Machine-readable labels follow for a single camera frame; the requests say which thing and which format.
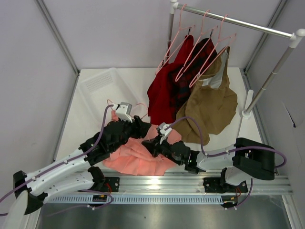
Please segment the pink pleated skirt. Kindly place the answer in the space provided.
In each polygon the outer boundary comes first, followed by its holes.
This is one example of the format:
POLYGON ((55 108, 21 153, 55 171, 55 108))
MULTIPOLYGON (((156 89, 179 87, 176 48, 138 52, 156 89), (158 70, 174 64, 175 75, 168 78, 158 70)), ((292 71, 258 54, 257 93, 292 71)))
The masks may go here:
POLYGON ((151 140, 158 135, 157 125, 152 125, 143 139, 129 138, 128 142, 102 163, 105 167, 122 174, 134 176, 163 176, 168 169, 177 165, 166 157, 153 157, 142 145, 142 141, 151 140))

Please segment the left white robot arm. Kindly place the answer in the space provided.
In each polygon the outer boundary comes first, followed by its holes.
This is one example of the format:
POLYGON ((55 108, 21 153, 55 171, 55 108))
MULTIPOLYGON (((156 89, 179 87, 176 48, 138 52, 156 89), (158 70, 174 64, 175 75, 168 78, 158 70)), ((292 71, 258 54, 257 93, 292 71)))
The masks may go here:
POLYGON ((102 191, 105 176, 96 166, 110 157, 129 139, 144 138, 151 124, 135 116, 103 124, 101 130, 82 143, 73 153, 32 173, 22 170, 13 175, 15 202, 4 213, 5 229, 17 229, 23 216, 40 209, 49 200, 75 191, 102 191))

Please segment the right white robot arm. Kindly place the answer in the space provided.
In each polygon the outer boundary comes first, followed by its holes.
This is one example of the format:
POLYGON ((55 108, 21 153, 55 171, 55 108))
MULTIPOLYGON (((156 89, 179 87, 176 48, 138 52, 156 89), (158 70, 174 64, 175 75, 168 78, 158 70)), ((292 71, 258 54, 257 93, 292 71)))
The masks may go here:
POLYGON ((274 180, 275 150, 267 145, 237 138, 227 148, 201 152, 192 150, 183 141, 170 144, 159 138, 145 140, 142 145, 153 157, 164 156, 192 174, 220 171, 219 177, 206 177, 203 186, 207 193, 248 191, 246 181, 252 178, 274 180))

